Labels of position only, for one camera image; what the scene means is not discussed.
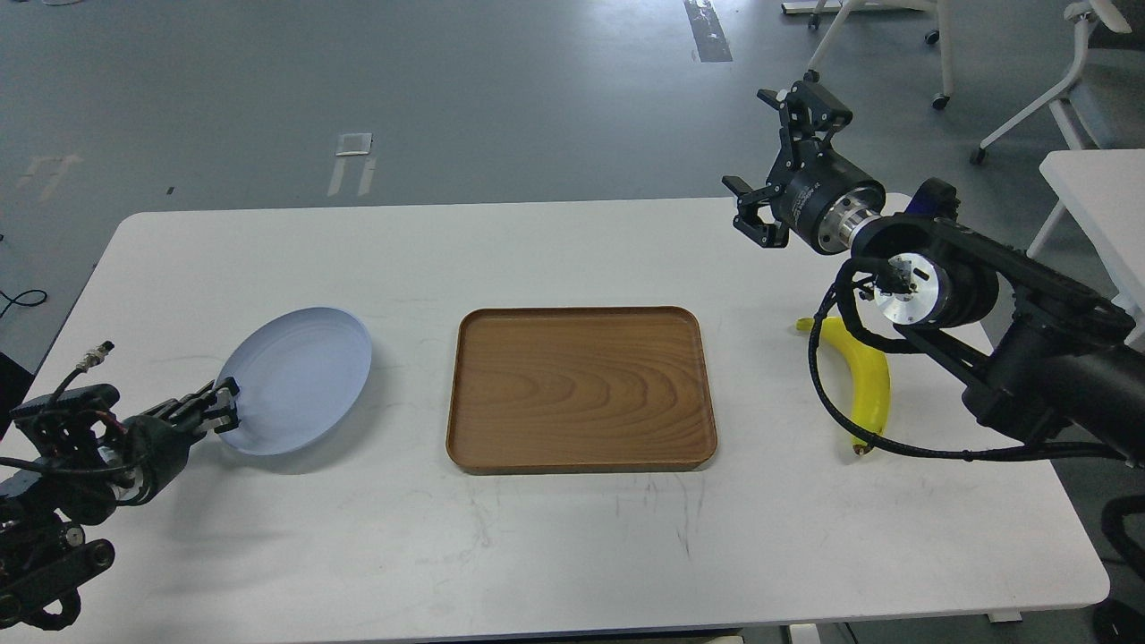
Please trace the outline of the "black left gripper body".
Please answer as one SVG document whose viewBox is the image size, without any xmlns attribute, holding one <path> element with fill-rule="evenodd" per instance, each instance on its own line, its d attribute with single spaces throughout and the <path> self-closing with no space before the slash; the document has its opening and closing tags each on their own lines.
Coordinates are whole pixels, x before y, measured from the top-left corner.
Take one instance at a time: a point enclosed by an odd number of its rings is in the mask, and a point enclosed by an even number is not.
<svg viewBox="0 0 1145 644">
<path fill-rule="evenodd" d="M 136 415 L 126 421 L 125 429 L 131 437 L 127 461 L 132 484 L 117 504 L 139 506 L 152 501 L 183 472 L 192 448 L 192 424 Z"/>
</svg>

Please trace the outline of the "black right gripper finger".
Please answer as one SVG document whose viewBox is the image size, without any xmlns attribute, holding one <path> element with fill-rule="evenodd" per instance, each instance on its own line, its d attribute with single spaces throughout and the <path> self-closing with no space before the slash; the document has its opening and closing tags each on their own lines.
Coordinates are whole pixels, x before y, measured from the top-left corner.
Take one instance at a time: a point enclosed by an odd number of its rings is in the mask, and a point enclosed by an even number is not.
<svg viewBox="0 0 1145 644">
<path fill-rule="evenodd" d="M 777 171 L 802 170 L 834 150 L 834 136 L 853 121 L 850 107 L 815 81 L 798 80 L 785 91 L 758 89 L 757 99 L 777 112 Z"/>
<path fill-rule="evenodd" d="M 733 226 L 750 241 L 764 249 L 782 249 L 789 243 L 790 227 L 782 220 L 765 223 L 760 211 L 769 207 L 785 191 L 783 183 L 769 183 L 753 189 L 742 178 L 721 178 L 721 183 L 735 197 L 736 215 Z"/>
</svg>

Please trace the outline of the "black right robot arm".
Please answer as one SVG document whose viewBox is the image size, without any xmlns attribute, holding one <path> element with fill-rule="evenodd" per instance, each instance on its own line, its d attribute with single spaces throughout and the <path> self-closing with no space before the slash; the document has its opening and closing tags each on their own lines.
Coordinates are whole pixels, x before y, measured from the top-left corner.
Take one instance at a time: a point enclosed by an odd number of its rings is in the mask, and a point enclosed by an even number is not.
<svg viewBox="0 0 1145 644">
<path fill-rule="evenodd" d="M 1108 458 L 1142 468 L 1142 353 L 1128 311 L 1014 248 L 958 223 L 956 188 L 927 179 L 891 212 L 883 184 L 834 150 L 853 119 L 826 86 L 795 81 L 757 97 L 777 112 L 777 158 L 759 188 L 722 178 L 734 227 L 764 249 L 790 235 L 844 262 L 813 314 L 807 362 L 819 402 L 870 447 L 915 458 L 1022 463 Z M 932 359 L 963 384 L 990 450 L 897 443 L 848 421 L 819 379 L 818 346 L 838 311 L 856 341 Z"/>
</svg>

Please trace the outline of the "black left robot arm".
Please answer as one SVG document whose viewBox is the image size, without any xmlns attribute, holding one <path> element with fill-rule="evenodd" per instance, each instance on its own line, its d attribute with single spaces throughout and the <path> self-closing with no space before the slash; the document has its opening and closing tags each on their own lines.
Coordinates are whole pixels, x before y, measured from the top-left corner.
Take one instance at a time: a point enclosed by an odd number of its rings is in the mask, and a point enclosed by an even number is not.
<svg viewBox="0 0 1145 644">
<path fill-rule="evenodd" d="M 114 386 L 74 386 L 112 347 L 103 341 L 86 352 L 50 393 L 9 413 L 38 455 L 3 457 L 13 470 L 3 481 L 3 628 L 61 631 L 74 625 L 81 586 L 117 557 L 110 541 L 87 537 L 86 527 L 119 508 L 151 502 L 184 472 L 195 443 L 240 426 L 240 385 L 232 377 L 119 419 Z"/>
</svg>

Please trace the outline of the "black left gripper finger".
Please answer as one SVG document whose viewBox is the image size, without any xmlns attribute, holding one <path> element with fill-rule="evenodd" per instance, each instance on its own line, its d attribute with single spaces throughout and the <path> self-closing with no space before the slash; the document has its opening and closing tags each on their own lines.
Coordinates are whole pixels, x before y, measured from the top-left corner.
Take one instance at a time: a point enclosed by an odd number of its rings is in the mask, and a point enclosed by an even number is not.
<svg viewBox="0 0 1145 644">
<path fill-rule="evenodd" d="M 167 423 L 240 423 L 237 396 L 240 385 L 232 377 L 208 382 L 202 388 L 180 399 L 169 399 L 143 413 L 152 419 Z"/>
<path fill-rule="evenodd" d="M 208 433 L 224 435 L 240 426 L 240 411 L 234 401 L 216 402 L 184 413 L 179 419 L 179 429 L 184 435 L 204 437 Z"/>
</svg>

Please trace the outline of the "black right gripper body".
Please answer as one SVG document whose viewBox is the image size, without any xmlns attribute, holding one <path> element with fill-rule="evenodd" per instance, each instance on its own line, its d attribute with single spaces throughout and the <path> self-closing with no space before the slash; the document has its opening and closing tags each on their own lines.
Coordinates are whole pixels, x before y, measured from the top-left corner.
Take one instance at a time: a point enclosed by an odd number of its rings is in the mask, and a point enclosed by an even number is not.
<svg viewBox="0 0 1145 644">
<path fill-rule="evenodd" d="M 860 211 L 879 215 L 886 201 L 879 181 L 834 150 L 802 159 L 780 156 L 769 170 L 769 184 L 777 187 L 769 215 L 819 254 L 847 250 L 847 217 Z"/>
</svg>

